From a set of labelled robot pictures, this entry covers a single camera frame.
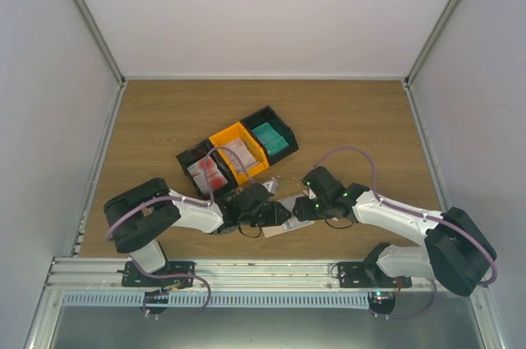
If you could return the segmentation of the black bin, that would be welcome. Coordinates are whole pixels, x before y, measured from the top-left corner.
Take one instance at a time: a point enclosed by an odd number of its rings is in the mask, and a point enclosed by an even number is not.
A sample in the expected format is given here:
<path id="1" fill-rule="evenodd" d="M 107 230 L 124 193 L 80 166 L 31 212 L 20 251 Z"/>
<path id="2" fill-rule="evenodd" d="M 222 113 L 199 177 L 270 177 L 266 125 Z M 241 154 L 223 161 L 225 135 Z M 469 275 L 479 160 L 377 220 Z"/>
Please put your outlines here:
<path id="1" fill-rule="evenodd" d="M 244 117 L 241 123 L 263 148 L 270 166 L 298 150 L 293 130 L 270 106 Z"/>
<path id="2" fill-rule="evenodd" d="M 187 149 L 176 156 L 184 174 L 190 179 L 198 196 L 204 200 L 210 198 L 210 190 L 219 198 L 237 187 L 234 176 L 218 151 L 214 151 L 209 139 Z"/>

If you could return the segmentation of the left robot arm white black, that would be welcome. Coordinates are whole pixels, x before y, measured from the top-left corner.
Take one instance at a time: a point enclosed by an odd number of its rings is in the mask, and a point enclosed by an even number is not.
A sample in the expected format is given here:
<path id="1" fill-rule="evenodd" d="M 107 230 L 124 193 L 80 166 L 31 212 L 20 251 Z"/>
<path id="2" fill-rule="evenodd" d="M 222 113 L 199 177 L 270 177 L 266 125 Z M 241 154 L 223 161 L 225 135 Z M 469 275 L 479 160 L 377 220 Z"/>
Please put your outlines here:
<path id="1" fill-rule="evenodd" d="M 212 200 L 198 200 L 169 189 L 164 179 L 154 178 L 106 202 L 105 239 L 118 253 L 130 255 L 141 277 L 158 287 L 169 276 L 168 258 L 157 240 L 160 234 L 175 227 L 210 235 L 230 233 L 241 226 L 278 227 L 292 213 L 272 199 L 276 186 L 276 181 L 252 183 Z"/>

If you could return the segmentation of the white pink cards stack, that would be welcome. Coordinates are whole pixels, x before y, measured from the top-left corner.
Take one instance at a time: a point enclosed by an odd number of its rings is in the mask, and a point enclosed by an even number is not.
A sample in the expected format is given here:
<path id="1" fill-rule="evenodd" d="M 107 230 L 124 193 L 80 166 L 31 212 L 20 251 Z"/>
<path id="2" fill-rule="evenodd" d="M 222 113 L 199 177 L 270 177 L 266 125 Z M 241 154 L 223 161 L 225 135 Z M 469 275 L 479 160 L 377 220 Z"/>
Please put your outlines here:
<path id="1" fill-rule="evenodd" d="M 259 163 L 241 138 L 231 140 L 224 147 L 227 148 L 224 152 L 228 160 L 238 174 L 243 173 L 242 168 L 248 169 Z"/>

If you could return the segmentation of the orange bin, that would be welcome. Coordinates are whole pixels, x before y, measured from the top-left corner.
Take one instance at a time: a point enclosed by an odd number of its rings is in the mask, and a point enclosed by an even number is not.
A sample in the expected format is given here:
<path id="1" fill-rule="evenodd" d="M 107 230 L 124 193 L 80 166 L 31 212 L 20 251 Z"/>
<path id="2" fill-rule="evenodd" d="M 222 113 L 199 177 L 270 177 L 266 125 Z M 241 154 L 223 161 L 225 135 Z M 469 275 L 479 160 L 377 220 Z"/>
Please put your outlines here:
<path id="1" fill-rule="evenodd" d="M 255 177 L 270 166 L 265 151 L 241 122 L 213 134 L 209 140 L 214 147 L 219 147 L 219 155 L 238 185 L 248 180 L 243 168 L 251 177 Z"/>

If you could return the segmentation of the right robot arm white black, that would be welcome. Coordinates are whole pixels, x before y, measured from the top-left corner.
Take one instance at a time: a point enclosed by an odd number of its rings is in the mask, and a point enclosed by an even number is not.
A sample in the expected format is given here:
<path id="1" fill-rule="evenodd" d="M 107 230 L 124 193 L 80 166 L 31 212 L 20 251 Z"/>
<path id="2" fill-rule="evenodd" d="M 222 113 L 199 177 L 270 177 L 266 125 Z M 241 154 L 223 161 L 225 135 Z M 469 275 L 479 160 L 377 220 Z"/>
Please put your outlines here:
<path id="1" fill-rule="evenodd" d="M 412 242 L 411 246 L 381 243 L 366 256 L 364 278 L 371 286 L 383 287 L 396 278 L 425 278 L 455 295 L 470 296 L 476 286 L 496 280 L 496 251 L 462 209 L 416 209 L 367 186 L 344 186 L 324 167 L 314 168 L 302 182 L 308 192 L 293 206 L 298 220 L 342 218 Z"/>

